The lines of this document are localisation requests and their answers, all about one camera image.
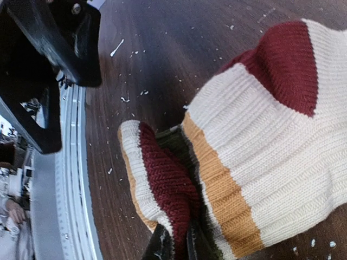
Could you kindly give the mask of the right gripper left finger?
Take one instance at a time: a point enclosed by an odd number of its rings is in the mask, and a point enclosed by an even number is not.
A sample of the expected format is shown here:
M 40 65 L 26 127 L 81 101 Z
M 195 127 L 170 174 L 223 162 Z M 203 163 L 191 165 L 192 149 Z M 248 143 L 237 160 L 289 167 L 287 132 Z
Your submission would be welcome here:
M 86 1 L 1 1 L 1 115 L 42 154 L 62 147 L 57 73 L 101 85 L 100 21 Z

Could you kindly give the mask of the cream striped knitted sock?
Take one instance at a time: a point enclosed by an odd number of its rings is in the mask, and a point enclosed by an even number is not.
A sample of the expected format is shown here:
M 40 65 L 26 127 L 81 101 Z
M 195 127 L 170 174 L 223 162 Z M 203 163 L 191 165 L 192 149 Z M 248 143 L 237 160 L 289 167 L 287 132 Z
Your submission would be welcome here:
M 305 232 L 346 203 L 346 31 L 271 27 L 179 125 L 118 137 L 144 259 L 239 259 Z

